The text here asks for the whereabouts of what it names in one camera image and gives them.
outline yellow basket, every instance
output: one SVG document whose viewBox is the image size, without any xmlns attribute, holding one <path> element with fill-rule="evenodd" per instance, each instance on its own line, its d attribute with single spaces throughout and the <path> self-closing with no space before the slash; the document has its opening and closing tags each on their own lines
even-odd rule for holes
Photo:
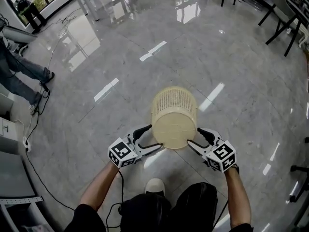
<svg viewBox="0 0 309 232">
<path fill-rule="evenodd" d="M 197 131 L 197 102 L 182 87 L 167 87 L 152 104 L 152 129 L 158 143 L 169 149 L 179 149 L 193 140 Z"/>
</svg>

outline forearm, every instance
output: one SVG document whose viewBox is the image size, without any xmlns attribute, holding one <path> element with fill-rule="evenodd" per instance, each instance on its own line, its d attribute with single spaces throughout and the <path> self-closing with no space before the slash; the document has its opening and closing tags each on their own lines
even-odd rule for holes
<svg viewBox="0 0 309 232">
<path fill-rule="evenodd" d="M 82 195 L 80 204 L 87 204 L 96 211 L 101 207 L 119 169 L 111 162 L 92 180 Z"/>
<path fill-rule="evenodd" d="M 231 217 L 231 228 L 243 223 L 251 223 L 251 208 L 246 190 L 236 168 L 225 172 L 228 189 L 228 211 Z"/>
</svg>

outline black shirt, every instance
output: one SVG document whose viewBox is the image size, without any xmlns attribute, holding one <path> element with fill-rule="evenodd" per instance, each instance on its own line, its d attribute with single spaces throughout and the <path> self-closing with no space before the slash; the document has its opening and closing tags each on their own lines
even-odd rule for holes
<svg viewBox="0 0 309 232">
<path fill-rule="evenodd" d="M 76 231 L 100 231 L 105 232 L 105 226 L 97 212 L 86 204 L 80 204 L 75 212 L 72 222 L 64 230 L 65 232 Z M 241 224 L 230 232 L 252 232 L 250 224 Z"/>
</svg>

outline gray chair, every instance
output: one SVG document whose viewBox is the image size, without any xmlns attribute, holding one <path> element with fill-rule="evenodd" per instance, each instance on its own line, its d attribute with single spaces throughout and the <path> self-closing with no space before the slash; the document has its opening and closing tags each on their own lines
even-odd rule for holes
<svg viewBox="0 0 309 232">
<path fill-rule="evenodd" d="M 286 52 L 284 53 L 284 56 L 286 57 L 293 45 L 293 42 L 295 41 L 296 35 L 300 28 L 301 19 L 299 18 L 298 14 L 291 9 L 286 0 L 272 0 L 272 1 L 274 2 L 274 5 L 270 8 L 267 14 L 259 22 L 259 26 L 262 25 L 262 23 L 271 14 L 271 12 L 274 12 L 279 19 L 276 33 L 266 42 L 266 44 L 271 43 L 279 34 L 281 34 L 288 27 L 294 30 L 294 35 L 291 39 L 291 42 L 288 48 L 286 49 Z M 298 19 L 297 25 L 293 23 L 295 19 Z"/>
</svg>

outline backpack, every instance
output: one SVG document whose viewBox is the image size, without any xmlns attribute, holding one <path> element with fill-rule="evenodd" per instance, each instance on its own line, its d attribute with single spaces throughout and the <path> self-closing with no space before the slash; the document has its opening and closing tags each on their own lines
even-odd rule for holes
<svg viewBox="0 0 309 232">
<path fill-rule="evenodd" d="M 17 4 L 17 10 L 18 12 L 24 11 L 26 8 L 29 7 L 29 2 L 27 0 L 20 0 Z"/>
</svg>

